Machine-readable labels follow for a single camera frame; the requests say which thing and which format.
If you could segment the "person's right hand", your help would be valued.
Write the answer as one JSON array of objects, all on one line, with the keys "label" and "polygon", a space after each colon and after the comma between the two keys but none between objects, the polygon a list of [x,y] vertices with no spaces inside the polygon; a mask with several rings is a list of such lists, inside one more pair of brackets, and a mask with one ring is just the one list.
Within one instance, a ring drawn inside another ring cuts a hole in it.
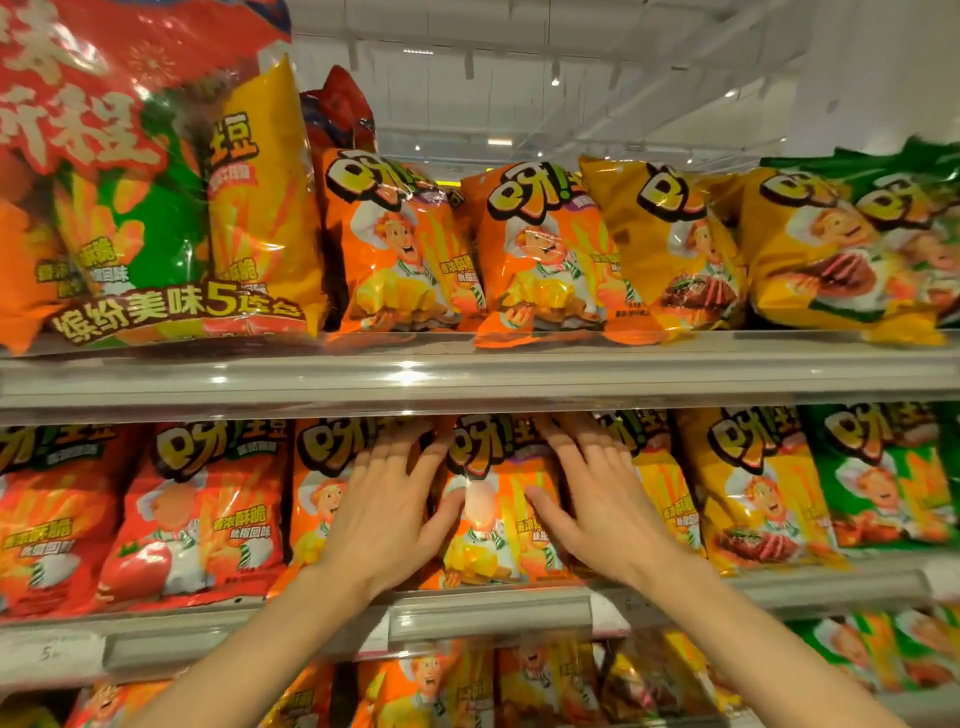
[{"label": "person's right hand", "polygon": [[[534,414],[534,426],[552,449],[569,491],[572,512],[582,529],[581,551],[568,551],[607,579],[652,595],[661,568],[686,552],[668,531],[651,501],[620,501],[616,442],[586,412]],[[572,422],[595,422],[605,431],[609,476],[591,476],[571,434]]]}]

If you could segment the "green snack packet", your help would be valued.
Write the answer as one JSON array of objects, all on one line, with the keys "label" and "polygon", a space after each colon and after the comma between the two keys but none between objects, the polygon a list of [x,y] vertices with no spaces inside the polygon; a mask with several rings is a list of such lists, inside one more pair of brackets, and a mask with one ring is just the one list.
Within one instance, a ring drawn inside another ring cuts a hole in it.
[{"label": "green snack packet", "polygon": [[903,260],[939,328],[960,331],[960,141],[913,135],[890,154],[837,147],[827,156],[765,156],[761,164],[830,183]]},{"label": "green snack packet", "polygon": [[830,665],[873,695],[906,689],[894,628],[886,613],[849,613],[785,624]]},{"label": "green snack packet", "polygon": [[798,416],[841,550],[960,545],[930,404],[814,404]]},{"label": "green snack packet", "polygon": [[948,606],[890,613],[904,685],[911,691],[960,685],[960,612]]}]

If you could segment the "person's right forearm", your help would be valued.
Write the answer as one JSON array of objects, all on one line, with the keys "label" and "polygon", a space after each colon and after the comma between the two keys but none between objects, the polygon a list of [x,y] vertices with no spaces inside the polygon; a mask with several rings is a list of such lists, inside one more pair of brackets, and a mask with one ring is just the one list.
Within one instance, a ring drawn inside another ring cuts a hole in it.
[{"label": "person's right forearm", "polygon": [[669,553],[616,579],[690,637],[766,728],[908,728],[706,561]]}]

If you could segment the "white price label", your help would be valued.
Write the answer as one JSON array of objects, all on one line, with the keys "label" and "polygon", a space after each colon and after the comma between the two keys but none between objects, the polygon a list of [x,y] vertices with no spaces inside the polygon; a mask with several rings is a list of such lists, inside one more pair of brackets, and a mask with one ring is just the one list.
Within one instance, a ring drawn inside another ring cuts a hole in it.
[{"label": "white price label", "polygon": [[931,600],[960,605],[960,556],[931,557],[921,571],[928,584]]},{"label": "white price label", "polygon": [[591,615],[591,635],[595,640],[612,640],[627,637],[633,627],[618,606],[618,601],[600,590],[590,590],[588,595]]},{"label": "white price label", "polygon": [[106,637],[84,630],[0,633],[0,685],[90,680],[106,648]]}]

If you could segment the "person's left hand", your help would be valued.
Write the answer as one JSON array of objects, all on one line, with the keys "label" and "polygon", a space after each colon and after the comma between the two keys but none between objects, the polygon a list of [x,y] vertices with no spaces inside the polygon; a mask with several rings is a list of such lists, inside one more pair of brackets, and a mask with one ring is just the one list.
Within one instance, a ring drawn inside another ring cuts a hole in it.
[{"label": "person's left hand", "polygon": [[404,424],[429,424],[429,434],[419,441],[419,464],[427,466],[429,483],[390,483],[390,431],[400,424],[393,422],[381,428],[374,444],[381,448],[375,492],[365,501],[347,501],[344,492],[317,563],[324,577],[341,585],[360,607],[413,577],[432,560],[419,558],[419,535],[433,516],[427,516],[427,502],[447,460],[452,433],[445,430],[436,434],[431,418]]}]

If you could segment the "large clear multipack snack bag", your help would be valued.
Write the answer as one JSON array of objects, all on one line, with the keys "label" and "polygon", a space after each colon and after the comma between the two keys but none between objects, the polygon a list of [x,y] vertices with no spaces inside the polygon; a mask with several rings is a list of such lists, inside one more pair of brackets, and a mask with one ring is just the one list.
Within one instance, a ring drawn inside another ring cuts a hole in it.
[{"label": "large clear multipack snack bag", "polygon": [[0,355],[316,337],[286,0],[0,0]]}]

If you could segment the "yellow snack packet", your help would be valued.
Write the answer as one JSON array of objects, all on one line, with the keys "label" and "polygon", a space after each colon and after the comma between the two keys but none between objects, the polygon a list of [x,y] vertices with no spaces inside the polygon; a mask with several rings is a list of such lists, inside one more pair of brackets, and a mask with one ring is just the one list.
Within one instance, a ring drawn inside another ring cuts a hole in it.
[{"label": "yellow snack packet", "polygon": [[599,703],[613,722],[712,718],[746,708],[730,680],[690,637],[645,628],[595,646]]},{"label": "yellow snack packet", "polygon": [[717,571],[845,567],[797,407],[681,408],[673,417]]},{"label": "yellow snack packet", "polygon": [[765,322],[799,331],[854,332],[876,344],[941,346],[934,305],[921,301],[906,261],[827,178],[759,166],[734,178],[736,242],[749,303]]},{"label": "yellow snack packet", "polygon": [[627,283],[666,331],[731,331],[746,318],[747,274],[708,199],[682,172],[582,155],[579,169]]},{"label": "yellow snack packet", "polygon": [[593,417],[630,452],[632,466],[668,530],[691,552],[706,557],[700,516],[673,453],[673,428],[667,410],[611,410],[595,412]]}]

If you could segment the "person's left forearm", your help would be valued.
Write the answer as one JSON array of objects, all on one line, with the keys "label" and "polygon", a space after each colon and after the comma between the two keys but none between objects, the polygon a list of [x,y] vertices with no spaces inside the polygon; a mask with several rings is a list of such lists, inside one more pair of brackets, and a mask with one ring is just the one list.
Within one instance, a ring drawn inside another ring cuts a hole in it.
[{"label": "person's left forearm", "polygon": [[376,595],[371,577],[321,560],[123,728],[257,728],[300,672]]}]

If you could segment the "grey metal shelf with rail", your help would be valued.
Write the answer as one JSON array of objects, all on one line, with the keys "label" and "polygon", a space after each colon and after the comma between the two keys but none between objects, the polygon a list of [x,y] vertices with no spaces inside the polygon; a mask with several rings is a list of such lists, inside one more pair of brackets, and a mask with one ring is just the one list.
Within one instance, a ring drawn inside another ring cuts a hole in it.
[{"label": "grey metal shelf with rail", "polygon": [[[750,600],[786,621],[847,612],[931,605],[922,568],[936,556],[960,551],[873,553],[844,569],[801,566],[727,577]],[[333,660],[407,657],[467,643],[511,647],[527,637],[588,640],[590,591],[618,602],[632,631],[667,624],[664,613],[629,588],[600,581],[540,587],[453,588],[401,591],[375,602],[342,628],[321,653]],[[106,637],[101,673],[85,681],[0,685],[0,697],[21,691],[72,688],[99,680],[116,683],[162,679],[200,660],[258,613],[264,599],[221,602],[155,612],[116,612],[61,620],[0,623],[4,632],[83,630]]]},{"label": "grey metal shelf with rail", "polygon": [[0,356],[0,427],[942,400],[960,400],[957,331],[941,346],[714,331],[657,346],[592,335],[496,349],[434,333]]}]

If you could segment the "orange snack packet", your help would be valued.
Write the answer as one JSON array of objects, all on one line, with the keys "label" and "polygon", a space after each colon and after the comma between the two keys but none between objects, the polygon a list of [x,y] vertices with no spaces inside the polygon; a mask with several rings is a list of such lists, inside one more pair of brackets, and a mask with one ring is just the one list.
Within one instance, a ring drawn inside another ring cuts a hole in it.
[{"label": "orange snack packet", "polygon": [[377,152],[327,149],[319,160],[323,225],[346,288],[334,335],[476,332],[487,299],[448,193]]},{"label": "orange snack packet", "polygon": [[174,681],[160,680],[84,687],[69,713],[64,728],[123,728]]},{"label": "orange snack packet", "polygon": [[378,431],[392,423],[422,421],[419,417],[304,418],[295,423],[292,514],[289,546],[292,556],[267,592],[277,598],[325,550],[342,498],[353,475],[354,461],[377,442]]},{"label": "orange snack packet", "polygon": [[330,728],[333,663],[313,662],[270,708],[257,728]]},{"label": "orange snack packet", "polygon": [[350,728],[496,728],[496,651],[363,661]]},{"label": "orange snack packet", "polygon": [[528,414],[457,418],[434,485],[434,504],[463,493],[456,530],[438,553],[427,590],[575,581],[569,557],[526,496],[561,501],[561,468]]},{"label": "orange snack packet", "polygon": [[454,208],[473,245],[487,314],[479,349],[597,334],[626,346],[669,336],[620,271],[617,246],[582,180],[522,161],[465,177]]},{"label": "orange snack packet", "polygon": [[601,728],[594,647],[588,641],[524,641],[496,650],[497,728]]}]

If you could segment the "red snack packet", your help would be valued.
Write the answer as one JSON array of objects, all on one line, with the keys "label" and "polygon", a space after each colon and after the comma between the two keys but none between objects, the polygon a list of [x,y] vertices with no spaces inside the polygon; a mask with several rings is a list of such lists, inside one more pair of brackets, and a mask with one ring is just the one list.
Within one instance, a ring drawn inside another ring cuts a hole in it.
[{"label": "red snack packet", "polygon": [[284,569],[284,418],[162,422],[124,498],[92,609],[261,600]]},{"label": "red snack packet", "polygon": [[0,426],[0,624],[93,607],[144,423]]},{"label": "red snack packet", "polygon": [[327,149],[378,151],[374,113],[346,68],[333,65],[321,88],[300,92],[298,96],[314,155]]}]

